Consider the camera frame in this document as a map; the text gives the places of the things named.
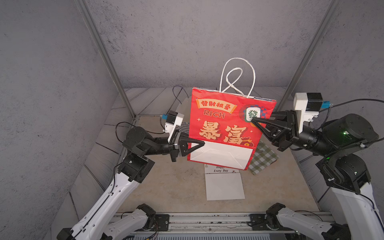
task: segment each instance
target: paper bag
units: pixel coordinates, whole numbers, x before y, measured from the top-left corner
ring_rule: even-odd
[[[223,91],[221,82],[219,91],[192,90],[189,137],[203,140],[205,145],[192,152],[188,160],[247,170],[262,135],[251,120],[269,118],[276,100],[252,97],[251,91],[245,96],[233,86],[237,79],[228,81],[231,71],[227,74],[229,86]],[[240,94],[225,93],[229,87]]]

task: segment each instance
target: black cable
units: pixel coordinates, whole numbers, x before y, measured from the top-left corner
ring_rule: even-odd
[[[119,122],[119,123],[117,123],[116,124],[116,126],[115,126],[115,134],[116,134],[116,138],[119,140],[119,142],[121,142],[122,143],[122,141],[119,139],[119,137],[118,137],[118,125],[119,124],[121,124],[121,123],[128,123],[129,125],[131,125],[131,126],[134,126],[134,127],[136,127],[135,125],[133,125],[132,123],[129,123],[129,122]],[[151,132],[151,131],[147,131],[147,132],[149,132],[149,133],[153,133],[153,134],[164,134],[165,132]]]
[[[175,89],[175,87],[181,87],[181,90],[184,90],[185,94],[187,95],[187,98],[189,98],[189,96],[188,96],[188,94],[187,94],[187,91],[186,91],[182,86],[179,86],[179,85],[175,85],[175,86],[173,86],[173,88],[172,88],[173,96],[175,96],[175,98],[176,98],[176,99],[180,102],[180,104],[181,104],[181,101],[176,97],[175,92],[173,91],[173,89]]]
[[[352,103],[352,102],[356,102],[356,101],[375,101],[375,102],[381,102],[381,103],[384,103],[383,100],[378,100],[378,99],[370,99],[370,98],[360,98],[360,99],[355,99],[355,100],[351,100],[351,101],[348,101],[348,102],[345,102],[345,103],[340,103],[340,104],[337,104],[337,105],[334,105],[334,107],[338,107],[338,106],[341,106],[341,105],[344,105],[344,104],[347,104],[347,103]]]
[[[119,166],[121,163],[119,163],[118,165],[116,165],[114,168],[113,168],[113,186],[112,186],[112,190],[109,192],[109,193],[112,193],[113,191],[113,188],[115,187],[115,183],[116,183],[116,178],[115,178],[115,169],[117,166]],[[93,218],[93,216],[95,216],[95,214],[99,211],[99,209],[102,207],[102,205],[106,202],[106,200],[109,198],[109,196],[111,195],[108,195],[107,198],[105,198],[105,200],[103,201],[103,203],[99,206],[99,208],[93,213],[93,215],[91,216],[91,218],[88,220],[88,222],[84,225],[83,228],[86,227],[86,225],[88,225],[88,223],[91,221],[91,219]],[[82,230],[80,230],[71,240],[75,239],[77,237],[77,235],[79,235],[81,233]]]
[[[317,203],[320,203],[320,201],[323,199],[323,197],[325,196],[325,194],[328,192],[328,190],[330,189],[331,187],[328,187],[327,190],[325,190],[325,192],[321,195],[321,197],[319,198],[319,200],[317,201]]]
[[[149,236],[147,239],[152,239],[156,234],[159,235],[159,226],[157,225],[157,221],[155,222],[155,226],[156,226],[156,231],[154,234],[152,234],[151,236]]]
[[[310,212],[310,211],[307,211],[307,210],[297,210],[297,211],[295,211],[295,212]],[[321,219],[321,217],[320,217],[319,215],[317,215],[317,214],[314,213],[314,212],[310,212],[310,213],[316,215],[316,216],[323,222],[323,220]]]
[[[126,236],[125,238],[123,238],[122,240],[128,240],[128,239],[131,239],[131,238],[135,238],[135,236]]]
[[[163,124],[161,123],[161,119],[162,119],[162,116],[160,116],[160,126],[163,128],[163,130],[165,131],[165,127],[163,127]]]
[[[130,214],[130,213],[132,213],[132,212],[123,212],[123,213],[121,214],[120,219],[122,219],[122,215],[123,215],[123,214]]]
[[[374,101],[374,102],[384,103],[383,100],[379,100],[379,99],[359,98],[359,99],[351,100],[351,101],[348,101],[348,102],[344,102],[344,103],[336,104],[336,105],[333,106],[333,108],[334,108],[334,107],[338,107],[338,106],[342,106],[342,105],[347,104],[347,103],[357,102],[357,101]],[[382,141],[382,140],[384,140],[384,137],[382,137],[382,138],[380,138],[380,139],[378,139],[378,140],[372,141],[372,142],[368,142],[368,143],[366,143],[366,144],[372,144],[372,143],[375,143],[375,142],[380,142],[380,141]]]
[[[356,193],[357,195],[363,196],[363,197],[365,197],[366,199],[368,199],[368,200],[372,203],[372,209],[374,210],[374,212],[375,212],[375,214],[376,214],[376,217],[377,217],[377,219],[379,220],[379,223],[380,223],[380,225],[381,225],[381,229],[384,231],[383,223],[381,222],[378,213],[375,211],[375,204],[373,203],[373,201],[372,201],[369,197],[367,197],[367,196],[365,196],[365,195],[363,195],[363,194],[361,194],[361,193],[358,193],[358,192],[349,190],[348,188],[345,188],[345,187],[343,187],[343,186],[340,186],[339,184],[335,183],[335,181],[333,181],[333,184],[335,184],[335,185],[337,185],[337,186],[339,186],[339,187],[344,188],[344,190],[346,190],[346,191]]]
[[[128,123],[128,124],[131,125],[131,126],[134,126],[134,127],[136,127],[136,126],[133,125],[132,123],[129,123],[129,122],[119,122],[119,123],[116,124],[116,126],[115,126],[115,134],[116,134],[116,138],[119,140],[119,142],[122,143],[122,141],[121,141],[121,140],[119,139],[119,137],[118,137],[118,125],[121,124],[121,123]]]
[[[310,155],[309,157],[306,157],[306,158],[304,158],[303,160],[299,161],[299,163],[305,162],[305,161],[307,161],[308,159],[310,159],[310,158],[313,157],[313,156],[314,156],[314,155],[312,154],[312,155]]]
[[[292,151],[299,151],[299,150],[303,150],[303,148],[301,148],[301,147],[298,147],[298,148],[291,148],[291,147],[289,147]]]
[[[331,113],[331,108],[332,108],[332,104],[331,104],[331,105],[329,106],[329,108],[328,108],[327,116],[325,117],[323,123],[322,123],[318,128],[316,128],[316,129],[311,128],[311,122],[308,123],[308,127],[309,127],[311,130],[313,130],[313,131],[317,131],[317,130],[319,130],[320,128],[322,128],[322,127],[324,126],[324,124],[327,122],[327,119],[328,119],[328,117],[329,117],[329,114]]]
[[[118,165],[114,166],[113,167],[113,186],[112,186],[112,190],[109,192],[109,193],[112,193],[113,192],[113,189],[115,188],[115,182],[116,182],[116,178],[115,178],[115,169],[116,167],[118,167],[119,165],[121,165],[123,162],[119,163]]]
[[[248,222],[247,225],[250,226],[250,227],[255,227],[255,226],[259,226],[259,225],[263,225],[263,224],[266,224],[266,222],[262,222],[262,223],[258,223],[258,224],[252,224],[252,222]]]

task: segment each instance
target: red paper bag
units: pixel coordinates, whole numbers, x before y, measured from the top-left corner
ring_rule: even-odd
[[[188,160],[247,170],[262,135],[261,131],[251,123],[251,119],[253,117],[269,118],[275,105],[276,101],[271,99],[245,98],[240,94],[193,88],[189,137],[203,140],[205,145],[209,145],[209,142],[221,144],[210,144],[210,150],[213,151],[211,154],[204,151],[204,147],[206,148],[204,146],[201,149],[205,154],[204,158],[202,158],[203,154],[196,150],[196,153],[192,154],[195,154],[199,160],[191,158],[191,155],[188,156]],[[229,149],[231,147],[225,147],[222,144],[235,147],[232,150]],[[220,159],[224,158],[220,156],[221,153],[239,154],[238,157],[241,159],[247,157],[247,162],[228,166],[220,162]]]

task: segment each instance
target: white rope handle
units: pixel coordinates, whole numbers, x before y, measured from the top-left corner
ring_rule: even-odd
[[[253,68],[253,66],[249,63],[249,61],[245,60],[244,58],[231,58],[231,59],[229,59],[229,60],[225,63],[224,68],[223,68],[223,71],[221,72],[221,79],[220,79],[220,88],[219,88],[219,92],[220,92],[220,93],[223,93],[223,92],[225,92],[228,88],[233,88],[233,89],[236,90],[237,92],[241,93],[241,94],[243,95],[243,97],[245,97],[245,96],[244,96],[244,93],[243,93],[242,91],[240,91],[239,89],[237,89],[237,88],[234,86],[234,83],[237,82],[237,80],[239,80],[239,78],[240,78],[241,75],[243,74],[243,70],[242,70],[241,68],[234,68],[234,69],[232,69],[231,71],[229,71],[229,72],[227,73],[227,76],[226,76],[226,78],[225,78],[225,81],[228,83],[229,86],[226,87],[223,91],[221,91],[221,85],[222,85],[222,82],[223,82],[223,75],[224,75],[225,67],[226,67],[227,63],[228,63],[229,61],[233,60],[233,59],[240,59],[240,60],[243,60],[243,61],[245,61],[246,63],[248,63],[248,65],[251,66],[251,68],[252,68],[252,71],[253,71],[253,84],[252,84],[251,90],[249,91],[248,95],[246,96],[247,98],[249,98],[249,96],[251,95],[252,89],[253,89],[253,87],[254,87],[254,85],[255,85],[256,74],[255,74],[255,69]],[[235,81],[233,81],[233,83],[230,83],[229,80],[228,80],[228,76],[229,76],[229,74],[230,74],[231,72],[233,72],[233,71],[235,71],[235,70],[241,70],[240,75],[236,78]]]

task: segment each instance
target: gray concrete wall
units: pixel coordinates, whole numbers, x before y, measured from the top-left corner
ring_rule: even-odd
[[[73,1],[0,1],[0,238],[41,239],[117,91]]]
[[[123,87],[217,87],[243,57],[256,86],[287,86],[330,0],[87,0]],[[251,86],[250,67],[237,86]]]
[[[345,1],[305,69],[295,92],[321,92],[334,104],[357,98],[384,100],[384,2]],[[333,108],[329,120],[348,113],[366,118],[384,136],[384,104],[355,102]],[[316,120],[321,123],[324,118]],[[372,177],[374,197],[384,217],[384,141],[357,152]],[[320,179],[312,171],[307,179]],[[326,187],[313,189],[321,196]]]

